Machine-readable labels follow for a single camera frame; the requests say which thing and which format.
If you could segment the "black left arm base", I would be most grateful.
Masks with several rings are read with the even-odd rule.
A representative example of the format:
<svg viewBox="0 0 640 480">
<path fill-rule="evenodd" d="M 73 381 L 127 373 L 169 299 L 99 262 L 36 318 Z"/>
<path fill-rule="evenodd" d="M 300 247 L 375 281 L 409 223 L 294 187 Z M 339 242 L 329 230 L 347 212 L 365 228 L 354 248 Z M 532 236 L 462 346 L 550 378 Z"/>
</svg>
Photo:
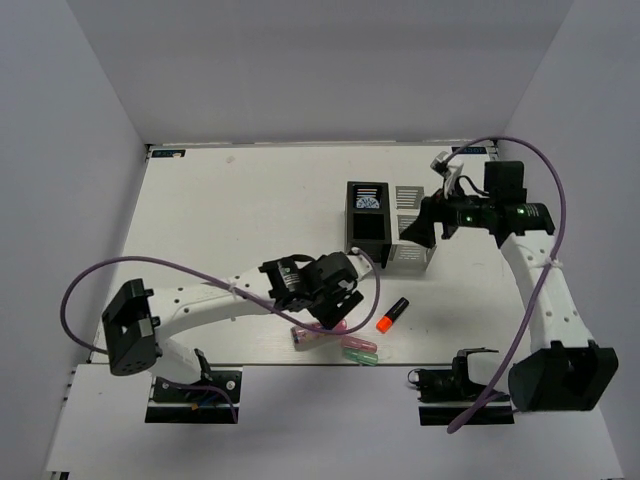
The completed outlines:
<svg viewBox="0 0 640 480">
<path fill-rule="evenodd" d="M 204 353 L 195 349 L 200 379 L 185 387 L 159 377 L 154 380 L 146 408 L 148 424 L 236 424 L 243 372 L 224 367 L 213 369 Z"/>
</svg>

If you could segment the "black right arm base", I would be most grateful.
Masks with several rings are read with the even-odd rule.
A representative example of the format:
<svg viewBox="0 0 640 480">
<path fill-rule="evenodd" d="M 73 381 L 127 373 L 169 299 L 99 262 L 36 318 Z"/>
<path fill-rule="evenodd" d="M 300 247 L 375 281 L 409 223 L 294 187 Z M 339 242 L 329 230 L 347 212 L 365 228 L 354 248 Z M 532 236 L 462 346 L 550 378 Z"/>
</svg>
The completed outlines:
<svg viewBox="0 0 640 480">
<path fill-rule="evenodd" d="M 497 350 L 459 350 L 449 367 L 414 368 L 407 374 L 409 386 L 418 392 L 419 424 L 447 427 L 481 395 L 501 356 Z M 514 412 L 505 383 L 489 395 L 486 405 L 468 421 L 471 426 L 513 425 Z"/>
</svg>

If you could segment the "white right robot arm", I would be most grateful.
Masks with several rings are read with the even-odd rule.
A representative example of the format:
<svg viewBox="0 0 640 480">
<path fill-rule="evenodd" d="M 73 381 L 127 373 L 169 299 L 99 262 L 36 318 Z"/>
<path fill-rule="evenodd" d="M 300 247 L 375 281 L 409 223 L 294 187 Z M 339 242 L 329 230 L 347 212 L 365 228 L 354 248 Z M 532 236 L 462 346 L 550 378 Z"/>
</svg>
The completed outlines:
<svg viewBox="0 0 640 480">
<path fill-rule="evenodd" d="M 547 207 L 528 202 L 523 163 L 486 163 L 480 195 L 462 189 L 462 162 L 434 160 L 431 167 L 443 185 L 423 198 L 401 239 L 432 249 L 437 225 L 445 239 L 461 227 L 487 230 L 514 275 L 530 337 L 529 356 L 505 369 L 495 352 L 469 351 L 466 364 L 451 374 L 453 390 L 466 399 L 479 395 L 481 406 L 501 392 L 522 412 L 592 410 L 618 358 L 597 344 L 578 312 L 557 260 L 560 234 Z"/>
</svg>

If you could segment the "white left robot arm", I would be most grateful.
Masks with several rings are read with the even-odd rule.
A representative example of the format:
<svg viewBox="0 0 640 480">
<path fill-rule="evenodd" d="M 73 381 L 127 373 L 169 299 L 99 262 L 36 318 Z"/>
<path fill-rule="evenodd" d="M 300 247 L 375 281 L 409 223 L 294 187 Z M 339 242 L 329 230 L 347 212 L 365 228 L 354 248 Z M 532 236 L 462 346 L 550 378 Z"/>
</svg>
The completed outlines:
<svg viewBox="0 0 640 480">
<path fill-rule="evenodd" d="M 371 274 L 361 255 L 334 252 L 317 259 L 292 255 L 266 261 L 215 285 L 153 290 L 140 279 L 125 282 L 102 313 L 110 372 L 130 376 L 149 371 L 176 382 L 188 398 L 211 387 L 205 357 L 176 335 L 218 321 L 306 311 L 322 327 L 334 328 L 363 299 L 357 287 Z"/>
</svg>

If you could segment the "pink cap crayon bottle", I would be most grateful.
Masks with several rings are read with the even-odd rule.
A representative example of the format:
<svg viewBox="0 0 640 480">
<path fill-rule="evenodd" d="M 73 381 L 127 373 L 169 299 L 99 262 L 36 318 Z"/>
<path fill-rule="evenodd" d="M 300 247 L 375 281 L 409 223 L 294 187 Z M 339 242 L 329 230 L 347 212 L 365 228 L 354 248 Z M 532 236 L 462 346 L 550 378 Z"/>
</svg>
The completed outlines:
<svg viewBox="0 0 640 480">
<path fill-rule="evenodd" d="M 327 334 L 325 328 L 319 322 L 310 323 L 311 330 L 293 326 L 290 329 L 293 347 L 296 351 L 305 351 L 323 343 L 325 339 L 333 337 Z"/>
</svg>

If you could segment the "blue white round tub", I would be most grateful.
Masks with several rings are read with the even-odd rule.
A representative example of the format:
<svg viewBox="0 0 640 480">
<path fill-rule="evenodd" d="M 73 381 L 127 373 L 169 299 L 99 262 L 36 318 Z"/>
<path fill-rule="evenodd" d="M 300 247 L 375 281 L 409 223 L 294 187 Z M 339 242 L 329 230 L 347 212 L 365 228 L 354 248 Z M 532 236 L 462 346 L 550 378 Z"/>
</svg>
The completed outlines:
<svg viewBox="0 0 640 480">
<path fill-rule="evenodd" d="M 355 207 L 362 210 L 378 210 L 380 201 L 375 196 L 360 196 L 356 198 Z"/>
</svg>

